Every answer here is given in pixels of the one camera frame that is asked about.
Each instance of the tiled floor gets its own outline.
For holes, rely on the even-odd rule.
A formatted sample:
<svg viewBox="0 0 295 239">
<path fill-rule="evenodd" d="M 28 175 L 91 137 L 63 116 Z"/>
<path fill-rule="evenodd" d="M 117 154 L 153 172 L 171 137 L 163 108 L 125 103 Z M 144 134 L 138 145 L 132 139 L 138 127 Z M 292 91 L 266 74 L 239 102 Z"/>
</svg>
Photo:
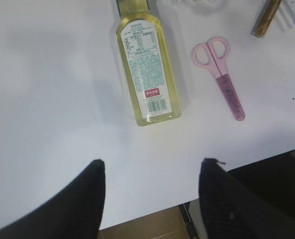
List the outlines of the tiled floor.
<svg viewBox="0 0 295 239">
<path fill-rule="evenodd" d="M 189 236 L 177 206 L 104 229 L 98 239 L 189 239 Z"/>
</svg>

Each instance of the product label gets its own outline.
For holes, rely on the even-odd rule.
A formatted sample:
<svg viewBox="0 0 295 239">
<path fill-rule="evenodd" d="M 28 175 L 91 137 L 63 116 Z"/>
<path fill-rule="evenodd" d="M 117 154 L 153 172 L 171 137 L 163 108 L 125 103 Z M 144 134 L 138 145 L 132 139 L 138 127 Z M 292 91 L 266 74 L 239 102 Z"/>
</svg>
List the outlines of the product label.
<svg viewBox="0 0 295 239">
<path fill-rule="evenodd" d="M 155 25 L 131 22 L 121 37 L 143 118 L 172 112 Z"/>
</svg>

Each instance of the scissors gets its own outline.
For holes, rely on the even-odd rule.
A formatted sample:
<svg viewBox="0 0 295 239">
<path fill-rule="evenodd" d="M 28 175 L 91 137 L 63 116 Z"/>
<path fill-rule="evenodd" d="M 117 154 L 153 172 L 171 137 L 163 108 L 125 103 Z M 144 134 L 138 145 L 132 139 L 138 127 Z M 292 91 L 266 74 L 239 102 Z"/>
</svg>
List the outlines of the scissors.
<svg viewBox="0 0 295 239">
<path fill-rule="evenodd" d="M 220 42 L 224 45 L 225 52 L 222 56 L 218 56 L 215 48 L 213 46 L 214 42 Z M 201 63 L 197 58 L 197 53 L 200 49 L 203 49 L 208 58 L 208 63 Z M 220 87 L 220 90 L 227 101 L 230 110 L 232 111 L 234 117 L 238 121 L 245 119 L 245 113 L 243 112 L 242 106 L 236 94 L 236 91 L 230 80 L 227 67 L 226 59 L 230 53 L 230 46 L 225 39 L 216 37 L 210 39 L 207 43 L 202 43 L 197 45 L 192 50 L 192 59 L 196 66 L 201 68 L 208 69 L 212 76 L 216 79 L 217 84 Z"/>
</svg>

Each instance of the white table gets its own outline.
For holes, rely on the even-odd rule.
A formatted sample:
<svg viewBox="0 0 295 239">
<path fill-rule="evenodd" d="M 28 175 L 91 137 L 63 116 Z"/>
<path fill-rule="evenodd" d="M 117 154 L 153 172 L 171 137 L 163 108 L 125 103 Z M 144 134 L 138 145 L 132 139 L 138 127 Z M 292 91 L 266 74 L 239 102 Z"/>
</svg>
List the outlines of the white table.
<svg viewBox="0 0 295 239">
<path fill-rule="evenodd" d="M 197 198 L 205 157 L 229 170 L 295 148 L 295 32 L 274 23 L 255 38 L 264 1 L 224 2 L 219 9 L 151 3 L 183 114 L 138 127 L 115 41 L 115 0 L 0 0 L 0 228 L 96 158 L 106 164 L 106 228 Z M 230 43 L 227 67 L 243 122 L 210 72 L 190 59 L 214 36 Z"/>
</svg>

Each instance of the plastic bottle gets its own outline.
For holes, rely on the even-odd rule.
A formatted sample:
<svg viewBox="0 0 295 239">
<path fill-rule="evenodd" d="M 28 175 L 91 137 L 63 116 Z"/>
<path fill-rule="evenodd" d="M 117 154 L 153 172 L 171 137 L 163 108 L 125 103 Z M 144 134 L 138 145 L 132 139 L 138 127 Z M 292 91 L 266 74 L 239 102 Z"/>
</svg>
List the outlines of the plastic bottle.
<svg viewBox="0 0 295 239">
<path fill-rule="evenodd" d="M 117 0 L 116 31 L 136 121 L 146 126 L 181 115 L 161 22 L 147 0 Z"/>
</svg>

